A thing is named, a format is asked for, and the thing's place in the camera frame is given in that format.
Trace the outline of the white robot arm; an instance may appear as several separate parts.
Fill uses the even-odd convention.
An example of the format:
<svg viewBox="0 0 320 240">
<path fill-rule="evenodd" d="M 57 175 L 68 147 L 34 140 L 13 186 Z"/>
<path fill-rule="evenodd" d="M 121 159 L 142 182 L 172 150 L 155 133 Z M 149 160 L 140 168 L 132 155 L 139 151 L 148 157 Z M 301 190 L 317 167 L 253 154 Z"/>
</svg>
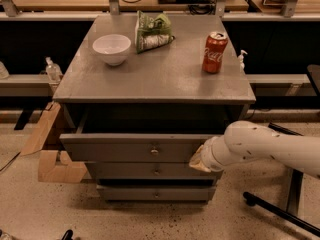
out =
<svg viewBox="0 0 320 240">
<path fill-rule="evenodd" d="M 205 141 L 189 161 L 203 172 L 219 172 L 235 163 L 274 159 L 288 167 L 320 177 L 320 138 L 288 135 L 248 121 L 230 124 L 223 135 Z"/>
</svg>

